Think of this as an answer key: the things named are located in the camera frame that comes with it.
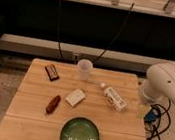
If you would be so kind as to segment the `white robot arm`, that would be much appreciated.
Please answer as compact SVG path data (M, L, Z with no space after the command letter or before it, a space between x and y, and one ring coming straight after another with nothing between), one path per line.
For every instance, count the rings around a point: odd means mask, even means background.
M143 103L156 104L166 97L175 105L175 61L150 66L146 76L139 89Z

